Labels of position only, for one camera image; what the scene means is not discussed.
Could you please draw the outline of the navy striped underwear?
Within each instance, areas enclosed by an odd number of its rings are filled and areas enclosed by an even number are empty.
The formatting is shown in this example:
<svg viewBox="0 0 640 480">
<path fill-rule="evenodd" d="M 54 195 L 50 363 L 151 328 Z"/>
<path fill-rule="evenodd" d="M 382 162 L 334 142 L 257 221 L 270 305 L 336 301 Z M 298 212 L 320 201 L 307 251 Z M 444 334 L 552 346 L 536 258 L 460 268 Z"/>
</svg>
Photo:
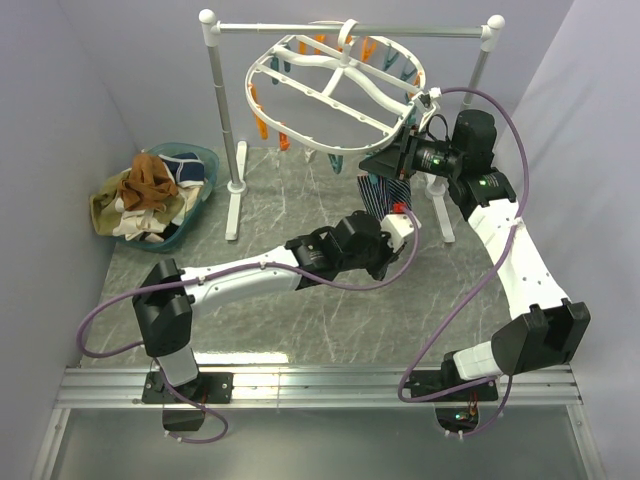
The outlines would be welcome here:
<svg viewBox="0 0 640 480">
<path fill-rule="evenodd" d="M 357 176 L 357 187 L 366 212 L 377 220 L 391 213 L 412 210 L 412 190 L 409 180 L 388 179 L 366 173 Z"/>
</svg>

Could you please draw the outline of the white round clip hanger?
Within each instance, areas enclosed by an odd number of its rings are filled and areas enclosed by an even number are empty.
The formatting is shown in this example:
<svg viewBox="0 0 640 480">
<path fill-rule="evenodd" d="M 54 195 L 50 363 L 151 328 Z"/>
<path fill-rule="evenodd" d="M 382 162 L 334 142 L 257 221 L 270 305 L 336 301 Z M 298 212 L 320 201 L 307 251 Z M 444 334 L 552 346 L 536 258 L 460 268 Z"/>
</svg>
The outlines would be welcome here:
<svg viewBox="0 0 640 480">
<path fill-rule="evenodd" d="M 426 72 L 419 60 L 398 42 L 382 36 L 366 37 L 362 43 L 359 59 L 351 55 L 356 43 L 352 35 L 357 25 L 354 20 L 338 22 L 340 28 L 338 45 L 330 47 L 318 37 L 288 35 L 257 59 L 246 75 L 246 98 L 256 118 L 261 137 L 268 137 L 268 130 L 279 133 L 280 148 L 286 149 L 290 140 L 295 140 L 312 153 L 324 152 L 328 155 L 333 171 L 342 170 L 346 155 L 365 154 L 378 151 L 391 143 L 403 126 L 415 124 L 412 97 L 426 90 Z M 317 90 L 289 75 L 293 66 L 324 68 L 331 72 L 327 84 Z M 306 97 L 326 105 L 348 117 L 380 132 L 380 138 L 371 144 L 357 147 L 335 146 L 323 143 L 290 127 L 264 112 L 258 102 L 253 79 L 258 74 L 271 78 L 275 85 L 290 87 Z M 377 105 L 396 115 L 393 123 L 387 125 L 366 113 L 339 101 L 334 91 L 340 81 L 353 81 Z"/>
</svg>

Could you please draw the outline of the navy blue bear underwear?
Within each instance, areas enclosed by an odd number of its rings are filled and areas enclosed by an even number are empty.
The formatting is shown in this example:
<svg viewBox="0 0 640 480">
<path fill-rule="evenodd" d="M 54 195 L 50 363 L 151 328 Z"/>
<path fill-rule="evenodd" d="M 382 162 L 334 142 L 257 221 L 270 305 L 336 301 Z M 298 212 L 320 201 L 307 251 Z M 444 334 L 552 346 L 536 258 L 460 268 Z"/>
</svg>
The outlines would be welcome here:
<svg viewBox="0 0 640 480">
<path fill-rule="evenodd" d="M 178 187 L 191 188 L 204 185 L 205 166 L 195 153 L 186 152 L 173 157 L 160 155 L 160 159 Z"/>
</svg>

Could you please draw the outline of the brown orange underwear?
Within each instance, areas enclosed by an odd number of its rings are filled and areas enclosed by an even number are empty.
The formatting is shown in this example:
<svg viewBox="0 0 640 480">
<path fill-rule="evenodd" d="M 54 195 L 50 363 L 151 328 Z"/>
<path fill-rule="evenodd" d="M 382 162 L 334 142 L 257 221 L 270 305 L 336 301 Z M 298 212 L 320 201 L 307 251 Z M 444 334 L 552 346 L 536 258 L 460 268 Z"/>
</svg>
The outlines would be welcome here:
<svg viewBox="0 0 640 480">
<path fill-rule="evenodd" d="M 178 195 L 178 187 L 163 160 L 149 153 L 134 157 L 128 177 L 120 181 L 117 191 L 126 211 L 165 212 L 166 200 Z"/>
</svg>

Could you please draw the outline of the khaki tan underwear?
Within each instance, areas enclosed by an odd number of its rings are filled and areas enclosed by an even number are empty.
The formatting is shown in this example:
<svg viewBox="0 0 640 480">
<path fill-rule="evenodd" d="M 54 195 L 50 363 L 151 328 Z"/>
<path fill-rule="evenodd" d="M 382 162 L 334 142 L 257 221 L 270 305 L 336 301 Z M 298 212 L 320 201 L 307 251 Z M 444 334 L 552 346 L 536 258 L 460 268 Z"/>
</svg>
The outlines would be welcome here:
<svg viewBox="0 0 640 480">
<path fill-rule="evenodd" d="M 115 200 L 120 197 L 117 187 L 121 180 L 128 177 L 129 172 L 130 169 L 127 169 L 108 178 L 101 190 L 89 199 L 90 216 L 94 230 L 98 235 L 113 236 L 112 231 L 120 222 L 121 215 L 115 210 Z M 166 225 L 165 230 L 171 221 L 183 212 L 184 197 L 178 194 L 176 197 L 169 198 L 166 200 L 166 206 L 165 212 L 155 211 L 154 213 L 154 216 Z"/>
</svg>

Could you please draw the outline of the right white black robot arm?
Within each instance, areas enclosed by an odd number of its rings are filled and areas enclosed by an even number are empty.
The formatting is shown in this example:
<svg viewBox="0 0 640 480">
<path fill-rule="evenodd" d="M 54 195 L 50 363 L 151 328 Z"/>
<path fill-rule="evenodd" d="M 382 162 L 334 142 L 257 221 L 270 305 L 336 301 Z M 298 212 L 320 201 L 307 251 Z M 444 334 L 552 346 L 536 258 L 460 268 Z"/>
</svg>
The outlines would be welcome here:
<svg viewBox="0 0 640 480">
<path fill-rule="evenodd" d="M 476 233 L 493 263 L 508 301 L 511 320 L 490 340 L 446 356 L 441 388 L 426 394 L 460 400 L 475 386 L 569 363 L 591 321 L 588 307 L 573 302 L 542 260 L 521 213 L 524 199 L 493 167 L 497 137 L 494 117 L 481 110 L 458 114 L 451 136 L 438 140 L 404 128 L 360 168 L 392 180 L 421 172 L 444 178 L 451 200 Z"/>
</svg>

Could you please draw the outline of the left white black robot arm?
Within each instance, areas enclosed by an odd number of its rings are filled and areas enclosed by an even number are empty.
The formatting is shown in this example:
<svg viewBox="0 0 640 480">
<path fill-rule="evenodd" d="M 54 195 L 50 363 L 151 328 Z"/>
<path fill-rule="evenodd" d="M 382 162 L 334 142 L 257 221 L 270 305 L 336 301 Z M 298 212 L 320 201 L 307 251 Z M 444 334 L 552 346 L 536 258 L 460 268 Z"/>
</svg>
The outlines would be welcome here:
<svg viewBox="0 0 640 480">
<path fill-rule="evenodd" d="M 192 401 L 202 386 L 191 348 L 197 317 L 254 297 L 328 285 L 354 270 L 381 281 L 414 232 L 405 214 L 377 219 L 355 211 L 334 227 L 318 228 L 247 259 L 190 268 L 162 261 L 132 300 L 146 354 L 159 365 L 168 393 L 179 402 Z"/>
</svg>

